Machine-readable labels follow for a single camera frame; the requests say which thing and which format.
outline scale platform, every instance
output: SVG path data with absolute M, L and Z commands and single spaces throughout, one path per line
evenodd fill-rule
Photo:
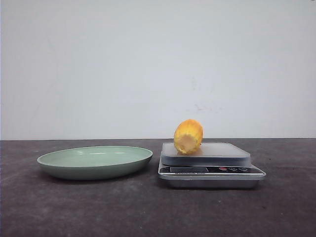
M 208 157 L 207 153 L 203 153 L 203 151 L 208 151 L 209 147 L 215 148 L 216 146 L 229 148 L 230 154 L 227 155 L 227 152 L 223 152 L 225 156 Z M 174 188 L 249 189 L 256 187 L 259 181 L 266 176 L 264 171 L 251 164 L 249 153 L 234 147 L 232 144 L 202 144 L 199 154 L 191 156 L 179 154 L 170 156 L 168 155 L 170 150 L 164 150 L 166 147 L 172 150 L 169 145 L 163 145 L 158 175 L 159 178 Z

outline plate rim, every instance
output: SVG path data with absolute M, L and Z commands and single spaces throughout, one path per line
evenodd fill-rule
M 125 163 L 121 163 L 121 164 L 111 164 L 111 165 L 94 165 L 94 166 L 63 166 L 63 165 L 52 165 L 52 164 L 47 164 L 44 163 L 42 161 L 40 161 L 40 159 L 46 155 L 52 154 L 52 153 L 57 153 L 57 152 L 64 152 L 64 151 L 69 151 L 69 150 L 76 150 L 76 149 L 84 149 L 84 148 L 96 148 L 96 147 L 126 147 L 126 148 L 138 148 L 141 150 L 146 150 L 148 152 L 150 152 L 149 156 L 146 156 L 143 159 L 140 160 L 136 160 L 136 161 L 131 161 L 131 162 L 125 162 Z M 111 146 L 89 146 L 89 147 L 75 147 L 75 148 L 70 148 L 70 149 L 63 149 L 63 150 L 58 150 L 58 151 L 54 151 L 54 152 L 50 152 L 50 153 L 46 153 L 44 155 L 41 155 L 40 157 L 37 158 L 37 162 L 39 165 L 45 165 L 45 166 L 49 166 L 49 167 L 58 167 L 58 168 L 97 168 L 97 167 L 111 167 L 111 166 L 117 166 L 117 165 L 125 165 L 125 164 L 131 164 L 131 163 L 136 163 L 136 162 L 140 162 L 140 161 L 144 161 L 147 160 L 149 158 L 151 158 L 153 156 L 153 151 L 146 149 L 146 148 L 142 148 L 142 147 L 135 147 L 135 146 L 115 146 L 115 145 L 111 145 Z

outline table surface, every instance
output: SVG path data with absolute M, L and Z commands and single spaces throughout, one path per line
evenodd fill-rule
M 157 174 L 165 141 L 1 141 L 2 236 L 316 236 L 316 139 L 204 139 L 251 153 L 267 173 L 253 190 L 168 188 Z M 141 171 L 101 181 L 57 179 L 36 161 L 106 145 L 154 155 Z

